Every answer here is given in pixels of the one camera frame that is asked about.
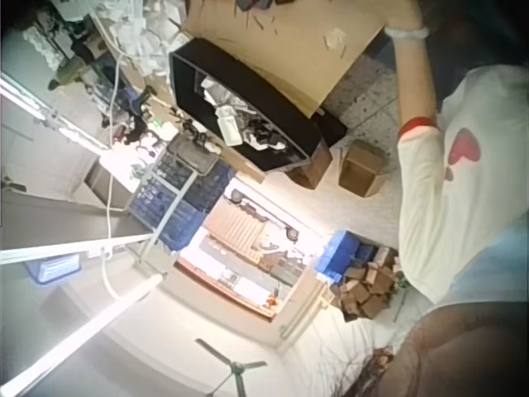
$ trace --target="red sleeve cuff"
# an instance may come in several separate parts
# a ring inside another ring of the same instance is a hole
[[[402,138],[406,132],[415,127],[437,127],[436,124],[428,117],[415,117],[406,122],[398,132],[398,139]]]

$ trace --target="cardboard sheet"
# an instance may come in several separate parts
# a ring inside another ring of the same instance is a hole
[[[183,29],[251,67],[310,117],[382,28],[356,3],[297,0],[242,12],[235,0],[190,0]]]

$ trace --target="hand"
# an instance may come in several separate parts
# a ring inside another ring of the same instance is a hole
[[[414,31],[424,27],[417,0],[355,0],[355,3],[378,15],[393,29]]]

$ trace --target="ceiling fan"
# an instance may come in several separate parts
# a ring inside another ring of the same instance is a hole
[[[214,391],[206,395],[207,397],[213,397],[217,390],[219,390],[232,376],[235,376],[238,397],[246,397],[245,384],[242,380],[242,374],[244,374],[246,370],[252,370],[254,368],[259,368],[268,365],[266,361],[248,362],[246,364],[241,364],[237,361],[230,361],[227,357],[223,356],[220,352],[208,345],[202,339],[195,339],[195,342],[202,346],[204,349],[206,349],[208,352],[210,352],[212,355],[214,355],[216,358],[218,358],[220,361],[222,361],[224,364],[230,366],[231,369],[230,375],[228,375],[227,378],[223,380],[221,384],[215,388]]]

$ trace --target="workbench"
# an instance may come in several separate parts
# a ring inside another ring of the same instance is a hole
[[[382,26],[355,0],[297,0],[248,12],[239,10],[235,0],[189,0],[182,30],[207,39],[252,68],[311,117]],[[117,59],[112,43],[107,46]],[[177,120],[170,110],[175,101],[165,77],[143,78],[130,64],[122,66],[122,73],[139,91],[147,84],[156,90],[150,101],[156,118]],[[265,178],[236,151],[214,141],[222,146],[222,159],[236,170],[259,182]]]

